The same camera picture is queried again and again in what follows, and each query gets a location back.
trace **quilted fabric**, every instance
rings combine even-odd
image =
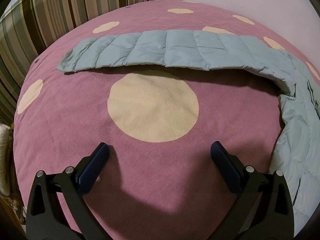
[[[268,48],[252,36],[153,30],[82,40],[57,69],[78,72],[139,64],[199,70],[244,69],[274,81],[280,88],[285,127],[269,172],[281,170],[285,175],[297,234],[320,199],[320,88],[305,64],[289,52]]]

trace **large beige circle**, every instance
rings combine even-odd
[[[42,79],[38,79],[27,89],[18,105],[18,114],[21,114],[33,102],[33,100],[35,100],[39,96],[42,86]]]
[[[311,66],[311,64],[310,64],[309,62],[306,62],[306,63],[307,63],[307,65],[308,65],[308,67],[310,68],[311,72],[316,76],[316,78],[317,78],[318,80],[320,80],[320,77],[319,77],[317,71],[313,68],[313,66]]]
[[[206,26],[206,27],[203,27],[202,28],[203,31],[206,31],[206,32],[212,32],[212,33],[229,33],[229,34],[234,34],[234,33],[231,33],[225,29],[219,29],[219,28],[215,28],[215,27],[211,27],[211,26]]]
[[[169,9],[168,12],[172,13],[193,13],[193,11],[189,9]]]
[[[168,142],[186,135],[195,125],[196,94],[180,78],[164,71],[127,74],[113,84],[108,112],[125,134],[145,142]]]
[[[237,19],[239,19],[240,21],[243,21],[243,22],[245,22],[245,23],[249,23],[249,24],[251,24],[251,25],[255,25],[255,23],[254,23],[253,21],[249,20],[249,19],[246,18],[246,17],[240,16],[240,15],[233,15],[233,17],[234,17],[234,18],[237,18]]]
[[[263,37],[263,39],[274,49],[284,49],[278,42],[274,41],[273,39],[270,39],[268,37]]]
[[[93,33],[100,33],[100,32],[105,32],[107,30],[110,30],[113,27],[116,27],[119,25],[120,22],[109,22],[109,23],[105,23],[101,26],[99,26],[98,28],[95,28],[92,32]]]

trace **pink bedsheet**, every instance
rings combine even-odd
[[[167,11],[173,8],[194,13]],[[244,165],[268,172],[281,132],[277,87],[242,70],[204,72],[145,65],[66,75],[55,68],[67,51],[88,37],[205,26],[261,40],[267,36],[307,61],[276,33],[240,21],[234,14],[179,0],[134,4],[79,26],[42,53],[30,68],[18,104],[39,79],[41,92],[15,115],[14,160],[25,205],[38,170],[62,172],[105,142],[113,148],[110,159],[84,199],[113,239],[206,239],[236,198],[210,159],[210,145],[219,140]],[[92,33],[113,21],[119,24]],[[122,132],[108,113],[112,85],[132,71],[150,69],[179,77],[197,96],[198,119],[181,138],[160,143],[137,140]],[[71,227],[77,229],[63,200],[62,206]]]

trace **striped fabric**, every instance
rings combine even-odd
[[[18,0],[0,19],[0,120],[13,122],[32,61],[58,38],[106,12],[149,0]]]

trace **white wall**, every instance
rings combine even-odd
[[[320,18],[309,0],[190,0],[247,16],[284,37],[320,70]]]

